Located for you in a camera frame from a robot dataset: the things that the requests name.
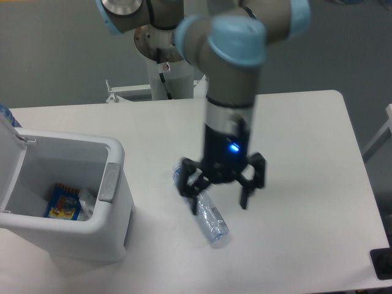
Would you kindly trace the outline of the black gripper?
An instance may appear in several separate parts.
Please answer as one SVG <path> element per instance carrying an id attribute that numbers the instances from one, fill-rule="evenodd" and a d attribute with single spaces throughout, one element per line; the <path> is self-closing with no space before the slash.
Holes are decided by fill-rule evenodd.
<path id="1" fill-rule="evenodd" d="M 254 190 L 263 189 L 266 176 L 266 159 L 260 153 L 247 157 L 250 130 L 240 122 L 234 134 L 219 132 L 205 126 L 203 157 L 200 162 L 181 159 L 177 189 L 182 197 L 190 199 L 192 214 L 198 214 L 198 195 L 212 184 L 238 181 L 242 186 L 239 204 L 247 209 Z M 242 175 L 250 165 L 254 169 L 252 179 Z"/>

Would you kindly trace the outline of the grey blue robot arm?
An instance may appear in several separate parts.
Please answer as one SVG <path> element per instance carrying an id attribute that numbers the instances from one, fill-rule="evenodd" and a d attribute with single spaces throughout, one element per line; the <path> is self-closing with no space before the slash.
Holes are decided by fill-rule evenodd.
<path id="1" fill-rule="evenodd" d="M 203 157 L 181 161 L 177 183 L 191 210 L 211 184 L 233 181 L 242 187 L 246 208 L 254 190 L 265 185 L 266 160 L 249 154 L 252 117 L 266 47 L 291 39 L 311 22 L 308 1 L 240 1 L 211 18 L 185 16 L 182 1 L 97 1 L 108 28 L 123 34 L 151 25 L 173 31 L 180 57 L 208 77 Z"/>

